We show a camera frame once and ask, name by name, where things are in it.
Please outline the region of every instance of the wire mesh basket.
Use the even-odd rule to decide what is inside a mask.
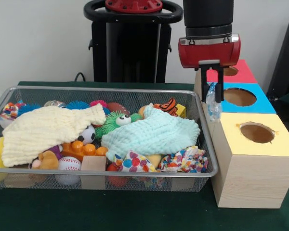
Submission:
[[[209,177],[218,171],[218,164],[200,99],[192,91],[181,90],[130,90],[98,88],[57,88],[17,86],[7,89],[0,98],[0,113],[8,102],[44,105],[58,100],[69,103],[74,100],[91,102],[104,100],[118,102],[131,113],[149,103],[167,102],[174,97],[186,106],[186,116],[196,121],[201,134],[196,145],[206,151],[208,168],[203,173],[131,173],[109,171],[33,170],[23,167],[0,168],[0,188],[38,189],[94,189],[199,192]]]

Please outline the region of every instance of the white cloth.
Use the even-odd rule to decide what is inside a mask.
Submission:
[[[3,131],[3,163],[6,167],[31,163],[39,153],[75,141],[90,124],[105,121],[100,104],[83,110],[48,106],[27,112]]]

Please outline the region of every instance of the green spiky toy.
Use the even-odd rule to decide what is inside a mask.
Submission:
[[[121,111],[111,112],[107,118],[104,125],[100,128],[95,129],[95,135],[97,139],[101,139],[103,135],[110,133],[111,131],[119,128],[123,125],[130,124],[139,119],[142,119],[141,115],[134,113],[132,115],[126,115]]]

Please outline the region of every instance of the round hole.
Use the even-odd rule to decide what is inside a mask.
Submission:
[[[239,72],[234,66],[230,66],[223,69],[224,76],[235,76]]]
[[[274,139],[275,132],[263,124],[245,123],[240,126],[242,134],[256,143],[268,143]]]
[[[240,88],[228,88],[223,91],[223,97],[236,106],[251,106],[256,103],[256,96],[248,90]]]

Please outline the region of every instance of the stacked boxes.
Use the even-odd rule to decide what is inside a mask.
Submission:
[[[224,77],[220,121],[210,122],[203,104],[220,167],[212,178],[217,205],[280,208],[289,188],[289,132],[253,82],[246,63],[240,60],[236,68],[238,82],[235,75],[231,81]],[[208,79],[215,81],[215,73],[210,75]],[[195,82],[199,81],[197,73]]]

